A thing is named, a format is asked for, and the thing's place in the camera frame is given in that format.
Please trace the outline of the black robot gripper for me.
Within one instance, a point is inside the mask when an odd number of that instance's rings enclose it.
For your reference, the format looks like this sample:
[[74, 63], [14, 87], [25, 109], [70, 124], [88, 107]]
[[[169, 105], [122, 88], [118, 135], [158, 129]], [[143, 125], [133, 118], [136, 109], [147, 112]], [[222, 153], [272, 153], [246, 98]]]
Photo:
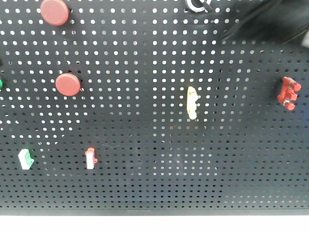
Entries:
[[264, 0], [254, 7], [242, 4], [239, 22], [224, 32], [223, 39], [244, 39], [278, 44], [309, 44], [307, 0]]

